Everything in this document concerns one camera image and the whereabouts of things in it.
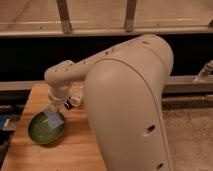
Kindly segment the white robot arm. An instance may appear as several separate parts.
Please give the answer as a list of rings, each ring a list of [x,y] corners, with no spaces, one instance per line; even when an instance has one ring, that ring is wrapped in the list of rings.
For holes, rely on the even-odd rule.
[[[161,99],[174,63],[169,44],[145,34],[44,74],[49,99],[65,102],[82,80],[84,106],[107,171],[174,171]]]

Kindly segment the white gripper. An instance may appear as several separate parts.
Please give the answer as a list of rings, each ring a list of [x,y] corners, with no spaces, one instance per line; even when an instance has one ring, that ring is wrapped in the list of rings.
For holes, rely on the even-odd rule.
[[[69,89],[68,88],[53,88],[50,87],[48,89],[48,98],[51,106],[54,109],[60,109],[64,103],[66,102],[68,96]]]

